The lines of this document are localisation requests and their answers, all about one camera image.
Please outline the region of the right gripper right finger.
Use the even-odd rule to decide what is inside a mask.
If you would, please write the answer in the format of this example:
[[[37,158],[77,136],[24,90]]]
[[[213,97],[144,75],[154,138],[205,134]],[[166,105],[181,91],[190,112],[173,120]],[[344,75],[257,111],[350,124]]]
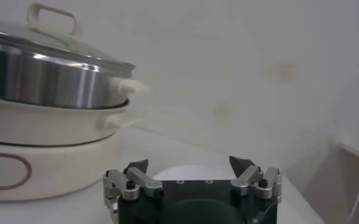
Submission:
[[[279,168],[269,167],[264,172],[251,160],[235,156],[229,156],[229,162],[236,176],[230,185],[240,197],[253,194],[260,200],[276,198],[278,203],[282,201],[282,174]]]

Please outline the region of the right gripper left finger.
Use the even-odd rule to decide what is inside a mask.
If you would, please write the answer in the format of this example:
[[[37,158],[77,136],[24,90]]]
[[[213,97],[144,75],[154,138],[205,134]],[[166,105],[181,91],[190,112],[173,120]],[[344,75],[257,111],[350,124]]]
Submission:
[[[141,195],[161,198],[163,196],[163,183],[146,175],[149,161],[147,159],[129,163],[121,172],[108,170],[103,176],[104,198],[116,201],[121,197],[125,201],[134,201]]]

